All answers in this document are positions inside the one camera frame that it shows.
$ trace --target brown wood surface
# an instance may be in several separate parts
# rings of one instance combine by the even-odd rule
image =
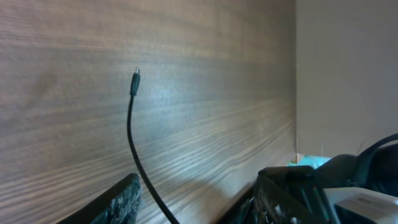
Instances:
[[[295,150],[293,0],[0,0],[0,222],[53,223],[137,172],[212,223]],[[166,219],[144,189],[138,223]]]

